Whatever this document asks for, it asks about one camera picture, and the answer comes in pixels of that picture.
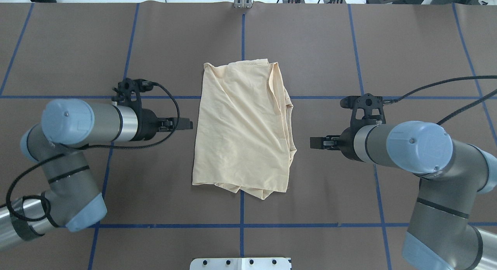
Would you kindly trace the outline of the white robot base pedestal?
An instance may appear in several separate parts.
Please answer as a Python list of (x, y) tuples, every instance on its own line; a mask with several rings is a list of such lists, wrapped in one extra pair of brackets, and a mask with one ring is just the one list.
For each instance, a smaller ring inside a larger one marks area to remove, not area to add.
[(291, 270), (291, 258), (198, 258), (190, 263), (190, 270)]

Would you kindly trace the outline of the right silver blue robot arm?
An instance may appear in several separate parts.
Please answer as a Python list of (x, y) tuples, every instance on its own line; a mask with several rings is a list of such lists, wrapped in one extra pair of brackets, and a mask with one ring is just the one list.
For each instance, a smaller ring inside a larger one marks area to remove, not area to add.
[(370, 93), (345, 97), (340, 106), (352, 112), (349, 127), (340, 135), (311, 137), (309, 146), (420, 179), (402, 249), (414, 268), (495, 270), (496, 234), (469, 219), (477, 195), (496, 187), (496, 157), (453, 139), (441, 121), (388, 124), (383, 107), (398, 101)]

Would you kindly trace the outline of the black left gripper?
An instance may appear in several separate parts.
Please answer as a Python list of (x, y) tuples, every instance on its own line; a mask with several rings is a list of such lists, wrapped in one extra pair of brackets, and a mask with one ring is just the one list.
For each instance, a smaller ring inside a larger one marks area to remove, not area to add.
[(113, 88), (116, 94), (112, 101), (120, 118), (120, 129), (114, 141), (148, 141), (160, 132), (173, 133), (193, 128), (193, 122), (188, 118), (159, 118), (154, 111), (143, 107), (142, 93), (154, 87), (161, 88), (169, 95), (161, 84), (145, 79), (125, 78)]

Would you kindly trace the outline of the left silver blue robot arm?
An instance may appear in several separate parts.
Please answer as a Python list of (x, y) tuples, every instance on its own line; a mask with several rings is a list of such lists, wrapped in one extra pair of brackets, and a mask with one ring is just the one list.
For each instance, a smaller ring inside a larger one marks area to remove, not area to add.
[[(142, 93), (162, 89), (173, 101), (176, 116), (157, 117), (142, 106)], [(1, 206), (1, 251), (41, 238), (56, 228), (78, 232), (107, 214), (84, 151), (138, 150), (159, 145), (119, 146), (119, 142), (148, 141), (157, 133), (170, 137), (192, 129), (181, 116), (176, 99), (161, 84), (125, 78), (113, 88), (111, 104), (79, 99), (55, 99), (46, 105), (41, 121), (20, 140), (23, 155), (34, 165), (14, 179)]]

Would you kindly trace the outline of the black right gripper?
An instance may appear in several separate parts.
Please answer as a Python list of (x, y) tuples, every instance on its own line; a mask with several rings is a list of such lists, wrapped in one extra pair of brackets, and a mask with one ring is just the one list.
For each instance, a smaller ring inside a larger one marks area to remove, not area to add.
[(340, 106), (343, 109), (352, 110), (350, 126), (341, 135), (310, 137), (309, 147), (311, 149), (341, 151), (350, 160), (367, 162), (369, 156), (366, 153), (366, 138), (357, 139), (359, 144), (357, 146), (355, 146), (355, 141), (356, 137), (359, 136), (360, 129), (386, 123), (383, 111), (383, 97), (374, 96), (370, 93), (361, 96), (351, 95), (342, 99)]

